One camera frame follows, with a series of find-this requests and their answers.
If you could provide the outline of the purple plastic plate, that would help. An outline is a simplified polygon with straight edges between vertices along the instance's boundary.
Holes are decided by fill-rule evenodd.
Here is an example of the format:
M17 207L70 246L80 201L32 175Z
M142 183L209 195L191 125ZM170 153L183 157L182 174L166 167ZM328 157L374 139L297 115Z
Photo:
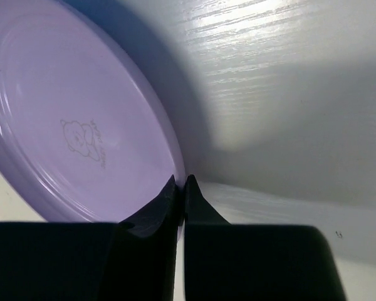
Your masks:
M154 89L63 1L0 1L0 172L52 222L119 222L185 182Z

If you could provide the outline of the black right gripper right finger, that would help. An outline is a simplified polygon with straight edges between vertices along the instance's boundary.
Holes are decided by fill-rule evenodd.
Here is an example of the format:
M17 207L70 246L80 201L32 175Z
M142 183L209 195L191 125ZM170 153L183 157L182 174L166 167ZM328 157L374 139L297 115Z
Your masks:
M331 248L315 227L232 224L185 184L187 300L345 300Z

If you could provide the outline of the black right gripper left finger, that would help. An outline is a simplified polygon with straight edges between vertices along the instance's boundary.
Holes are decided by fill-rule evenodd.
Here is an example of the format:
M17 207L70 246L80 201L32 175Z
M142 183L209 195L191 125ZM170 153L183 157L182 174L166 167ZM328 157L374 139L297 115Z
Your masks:
M120 223L0 222L0 300L172 300L178 188Z

